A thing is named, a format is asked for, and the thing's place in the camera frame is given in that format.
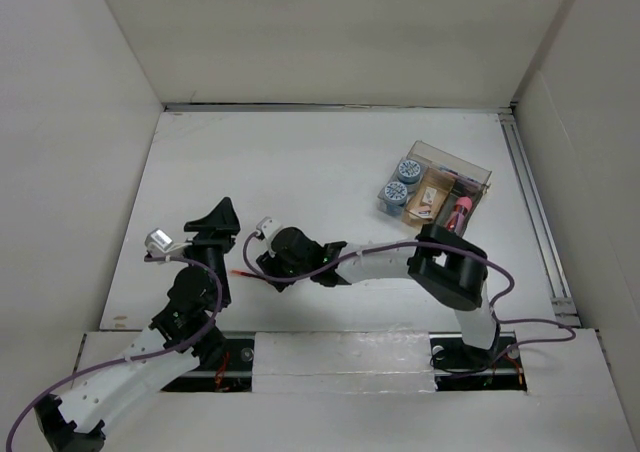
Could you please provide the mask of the blue white round tub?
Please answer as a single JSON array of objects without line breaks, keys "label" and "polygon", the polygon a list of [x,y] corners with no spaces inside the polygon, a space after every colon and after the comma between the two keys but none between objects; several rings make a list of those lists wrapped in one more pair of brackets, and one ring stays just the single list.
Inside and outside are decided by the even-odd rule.
[{"label": "blue white round tub", "polygon": [[401,160],[398,163],[395,171],[396,179],[405,185],[413,185],[418,183],[421,180],[422,174],[422,164],[408,158]]},{"label": "blue white round tub", "polygon": [[390,181],[382,189],[382,201],[388,206],[404,207],[408,198],[408,188],[401,181]]}]

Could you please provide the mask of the white eraser box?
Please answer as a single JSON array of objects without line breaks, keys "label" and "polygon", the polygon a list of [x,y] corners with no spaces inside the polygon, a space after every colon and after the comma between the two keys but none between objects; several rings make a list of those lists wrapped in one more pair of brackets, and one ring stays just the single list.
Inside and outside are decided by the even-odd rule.
[{"label": "white eraser box", "polygon": [[438,190],[434,187],[426,187],[423,194],[424,202],[433,202],[438,194]]}]

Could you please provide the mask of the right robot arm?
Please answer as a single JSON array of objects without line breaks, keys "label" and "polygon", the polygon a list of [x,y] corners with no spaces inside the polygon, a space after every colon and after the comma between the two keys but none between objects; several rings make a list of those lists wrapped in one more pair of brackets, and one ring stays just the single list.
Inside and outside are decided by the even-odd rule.
[{"label": "right robot arm", "polygon": [[252,271],[278,291],[305,279],[327,288],[382,279],[419,285],[453,310],[460,326],[462,345],[451,373],[479,373],[498,354],[500,325],[488,299],[487,255],[446,228],[426,225],[415,238],[388,244],[321,245],[296,227],[265,218],[249,238],[266,245]]}]

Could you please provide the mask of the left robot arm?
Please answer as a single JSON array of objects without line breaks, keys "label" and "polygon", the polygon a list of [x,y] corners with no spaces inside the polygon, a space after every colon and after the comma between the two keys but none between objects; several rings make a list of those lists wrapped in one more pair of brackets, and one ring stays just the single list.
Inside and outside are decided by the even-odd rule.
[{"label": "left robot arm", "polygon": [[168,301],[150,324],[115,359],[78,371],[75,387],[40,398],[34,412],[54,451],[99,451],[106,434],[147,396],[198,367],[222,359],[225,337],[216,327],[231,302],[225,255],[235,244],[240,223],[230,198],[205,217],[185,224],[190,237],[176,242],[156,228],[145,239],[148,263],[180,263]]}]

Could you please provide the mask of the orange red pen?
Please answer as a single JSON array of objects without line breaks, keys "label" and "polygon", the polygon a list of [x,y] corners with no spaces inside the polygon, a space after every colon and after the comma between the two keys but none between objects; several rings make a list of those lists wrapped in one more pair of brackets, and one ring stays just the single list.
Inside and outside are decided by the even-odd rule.
[{"label": "orange red pen", "polygon": [[247,272],[247,271],[242,271],[242,270],[231,270],[231,274],[236,275],[236,276],[241,276],[241,277],[247,277],[247,278],[254,278],[254,279],[261,279],[260,275],[251,273],[251,272]]}]

